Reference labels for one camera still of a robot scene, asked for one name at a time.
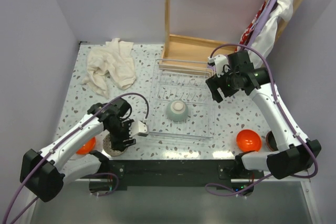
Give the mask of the brown patterned bowl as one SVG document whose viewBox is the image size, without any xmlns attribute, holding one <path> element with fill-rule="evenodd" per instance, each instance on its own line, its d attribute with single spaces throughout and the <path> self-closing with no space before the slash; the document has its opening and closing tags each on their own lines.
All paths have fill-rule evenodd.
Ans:
<svg viewBox="0 0 336 224">
<path fill-rule="evenodd" d="M 102 146 L 103 146 L 103 150 L 108 155 L 110 155 L 111 157 L 120 156 L 120 155 L 122 155 L 127 150 L 127 148 L 124 151 L 114 150 L 112 148 L 112 144 L 111 144 L 111 141 L 110 141 L 110 134 L 109 133 L 104 137 L 103 142 L 102 142 Z"/>
</svg>

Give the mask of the orange bowl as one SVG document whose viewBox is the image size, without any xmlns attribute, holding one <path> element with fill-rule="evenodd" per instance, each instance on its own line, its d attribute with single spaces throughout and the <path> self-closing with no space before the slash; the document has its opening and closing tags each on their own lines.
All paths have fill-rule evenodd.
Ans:
<svg viewBox="0 0 336 224">
<path fill-rule="evenodd" d="M 76 151 L 78 155 L 86 155 L 89 154 L 96 145 L 96 138 L 91 138 L 86 144 L 84 144 L 80 149 Z"/>
<path fill-rule="evenodd" d="M 261 137 L 252 130 L 242 130 L 236 136 L 236 144 L 243 152 L 260 151 L 262 147 Z"/>
</svg>

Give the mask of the white wire dish rack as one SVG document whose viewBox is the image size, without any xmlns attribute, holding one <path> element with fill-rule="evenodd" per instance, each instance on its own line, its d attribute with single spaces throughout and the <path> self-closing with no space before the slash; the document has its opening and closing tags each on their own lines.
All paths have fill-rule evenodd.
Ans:
<svg viewBox="0 0 336 224">
<path fill-rule="evenodd" d="M 147 125 L 154 136 L 207 140 L 213 137 L 214 111 L 206 80 L 214 74 L 199 61 L 155 61 Z"/>
</svg>

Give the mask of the pale green bowl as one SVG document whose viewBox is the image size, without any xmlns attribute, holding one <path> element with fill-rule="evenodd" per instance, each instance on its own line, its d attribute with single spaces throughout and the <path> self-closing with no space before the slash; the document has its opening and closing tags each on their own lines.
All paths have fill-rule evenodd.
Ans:
<svg viewBox="0 0 336 224">
<path fill-rule="evenodd" d="M 173 100 L 166 106 L 165 113 L 169 120 L 182 122 L 188 117 L 188 106 L 182 100 Z"/>
</svg>

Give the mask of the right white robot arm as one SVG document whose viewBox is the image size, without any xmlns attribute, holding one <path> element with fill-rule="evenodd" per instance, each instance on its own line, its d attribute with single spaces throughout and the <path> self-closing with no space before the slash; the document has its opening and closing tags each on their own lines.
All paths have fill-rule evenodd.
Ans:
<svg viewBox="0 0 336 224">
<path fill-rule="evenodd" d="M 310 140 L 295 122 L 278 93 L 266 67 L 255 68 L 247 51 L 208 58 L 215 74 L 206 80 L 212 98 L 220 103 L 242 90 L 258 106 L 271 130 L 273 152 L 245 151 L 236 157 L 234 173 L 246 178 L 253 170 L 270 172 L 275 178 L 296 176 L 316 162 L 321 151 L 318 140 Z"/>
</svg>

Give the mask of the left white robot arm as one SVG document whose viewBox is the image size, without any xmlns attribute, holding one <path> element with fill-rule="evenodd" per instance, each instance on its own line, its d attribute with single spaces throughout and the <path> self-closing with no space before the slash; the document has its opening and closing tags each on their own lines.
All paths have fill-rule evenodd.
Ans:
<svg viewBox="0 0 336 224">
<path fill-rule="evenodd" d="M 87 175 L 103 178 L 109 159 L 100 151 L 90 151 L 72 160 L 89 140 L 107 131 L 112 151 L 123 152 L 136 143 L 135 136 L 147 131 L 141 121 L 124 119 L 132 109 L 123 98 L 92 105 L 81 120 L 65 135 L 40 151 L 28 150 L 22 161 L 20 182 L 43 202 L 54 199 L 65 184 Z"/>
</svg>

